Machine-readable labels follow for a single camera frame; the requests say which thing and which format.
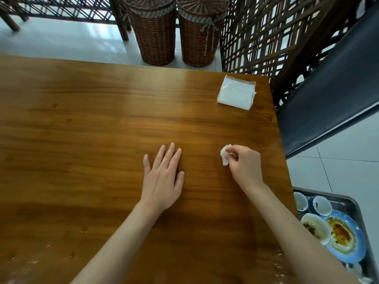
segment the basket lid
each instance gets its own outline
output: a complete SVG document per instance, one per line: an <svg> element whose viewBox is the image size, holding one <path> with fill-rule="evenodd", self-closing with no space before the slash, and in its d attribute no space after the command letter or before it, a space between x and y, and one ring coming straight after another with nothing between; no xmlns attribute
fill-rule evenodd
<svg viewBox="0 0 379 284"><path fill-rule="evenodd" d="M229 7L229 0L176 0L178 6L193 15L218 15Z"/></svg>
<svg viewBox="0 0 379 284"><path fill-rule="evenodd" d="M173 0L124 0L128 6L139 11L158 11L167 5L171 4Z"/></svg>

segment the right hand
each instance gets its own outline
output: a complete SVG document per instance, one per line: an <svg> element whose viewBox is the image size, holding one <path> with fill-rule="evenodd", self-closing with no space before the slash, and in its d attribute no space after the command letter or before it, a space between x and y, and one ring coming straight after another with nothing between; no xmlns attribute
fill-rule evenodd
<svg viewBox="0 0 379 284"><path fill-rule="evenodd" d="M229 161L229 167L235 181L245 193L249 189L265 185L262 178L259 152L241 145L233 145L225 151L236 155L234 157L232 154L225 154L225 158Z"/></svg>

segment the plastic wrapper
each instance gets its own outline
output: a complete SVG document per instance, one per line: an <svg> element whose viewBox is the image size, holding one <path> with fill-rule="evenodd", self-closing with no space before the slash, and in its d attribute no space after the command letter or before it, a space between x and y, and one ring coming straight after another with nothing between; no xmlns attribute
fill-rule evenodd
<svg viewBox="0 0 379 284"><path fill-rule="evenodd" d="M225 76L217 102L249 110L253 105L255 94L255 82L247 82Z"/></svg>

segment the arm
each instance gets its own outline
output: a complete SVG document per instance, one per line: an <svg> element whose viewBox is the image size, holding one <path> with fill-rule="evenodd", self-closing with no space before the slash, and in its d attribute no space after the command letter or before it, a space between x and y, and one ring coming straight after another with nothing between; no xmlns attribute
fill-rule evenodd
<svg viewBox="0 0 379 284"><path fill-rule="evenodd" d="M144 156L140 202L71 284L123 283L128 267L155 221L163 210L174 204L182 192L184 172L179 172L175 181L182 150L179 148L174 152L175 145L171 143L164 156L162 145L152 167L147 155Z"/></svg>
<svg viewBox="0 0 379 284"><path fill-rule="evenodd" d="M234 145L226 149L230 170L277 238L300 283L358 284L355 279L264 184L260 154Z"/></svg>

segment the forearm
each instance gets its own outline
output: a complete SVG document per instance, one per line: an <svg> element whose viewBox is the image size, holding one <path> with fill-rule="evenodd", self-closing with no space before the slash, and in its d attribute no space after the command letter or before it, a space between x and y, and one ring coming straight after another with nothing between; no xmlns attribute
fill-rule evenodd
<svg viewBox="0 0 379 284"><path fill-rule="evenodd" d="M138 203L71 284L122 283L159 214L154 207Z"/></svg>
<svg viewBox="0 0 379 284"><path fill-rule="evenodd" d="M359 283L266 185L248 189L248 197L276 236L301 283Z"/></svg>

